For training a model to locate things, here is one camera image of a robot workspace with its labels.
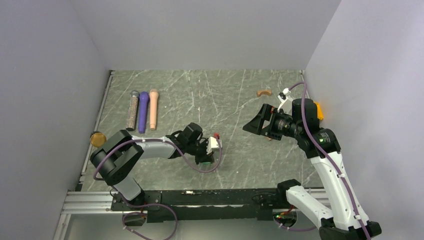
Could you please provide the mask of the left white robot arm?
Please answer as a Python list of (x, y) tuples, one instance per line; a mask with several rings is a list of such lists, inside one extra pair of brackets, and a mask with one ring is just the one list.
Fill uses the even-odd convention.
[(145, 192), (130, 173), (139, 160), (184, 158), (188, 154), (194, 157), (196, 165), (213, 163), (214, 151), (219, 148), (219, 143), (212, 143), (216, 140), (213, 136), (205, 138), (203, 129), (194, 122), (183, 130), (157, 138), (133, 136), (127, 130), (119, 130), (90, 155), (89, 161), (95, 167), (93, 178), (117, 190), (124, 204), (137, 210), (145, 203)]

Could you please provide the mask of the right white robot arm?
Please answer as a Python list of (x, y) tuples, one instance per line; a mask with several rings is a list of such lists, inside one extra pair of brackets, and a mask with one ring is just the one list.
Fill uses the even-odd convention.
[(330, 206), (312, 197), (295, 179), (277, 185), (276, 203), (282, 208), (292, 205), (303, 212), (322, 240), (371, 240), (382, 233), (380, 224), (370, 220), (359, 203), (337, 137), (332, 130), (320, 126), (318, 106), (313, 100), (293, 100), (289, 113), (263, 104), (242, 129), (273, 140), (296, 140), (318, 173)]

